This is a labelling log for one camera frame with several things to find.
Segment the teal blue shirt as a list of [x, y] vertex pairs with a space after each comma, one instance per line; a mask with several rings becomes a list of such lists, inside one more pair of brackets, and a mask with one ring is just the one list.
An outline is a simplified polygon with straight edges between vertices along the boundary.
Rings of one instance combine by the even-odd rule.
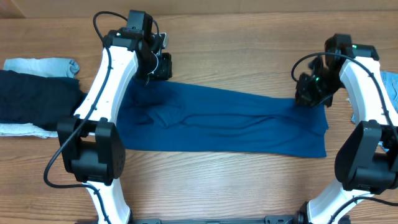
[[131, 82], [117, 129], [128, 149], [326, 156], [325, 110], [184, 83]]

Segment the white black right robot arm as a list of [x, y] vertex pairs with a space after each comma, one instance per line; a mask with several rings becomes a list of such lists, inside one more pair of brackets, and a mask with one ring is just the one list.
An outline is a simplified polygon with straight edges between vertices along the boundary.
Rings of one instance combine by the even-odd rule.
[[292, 223], [350, 223], [348, 212], [363, 200], [394, 207], [377, 198], [397, 188], [397, 111], [383, 84], [376, 48], [335, 34], [324, 52], [310, 57], [311, 74], [295, 79], [296, 105], [331, 106], [333, 95], [344, 88], [356, 127], [336, 154], [332, 183], [305, 202]]

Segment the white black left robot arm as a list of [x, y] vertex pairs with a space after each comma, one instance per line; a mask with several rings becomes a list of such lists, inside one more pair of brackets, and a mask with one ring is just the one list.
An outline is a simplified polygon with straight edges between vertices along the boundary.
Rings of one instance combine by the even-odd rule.
[[131, 80], [146, 86], [172, 77], [171, 55], [164, 52], [169, 38], [153, 17], [131, 10], [125, 21], [124, 27], [99, 36], [103, 53], [98, 73], [74, 114], [58, 123], [60, 149], [44, 171], [45, 183], [56, 188], [49, 181], [49, 170], [62, 156], [65, 170], [76, 179], [67, 187], [89, 192], [97, 223], [134, 221], [121, 187], [126, 150], [116, 129], [127, 86]]

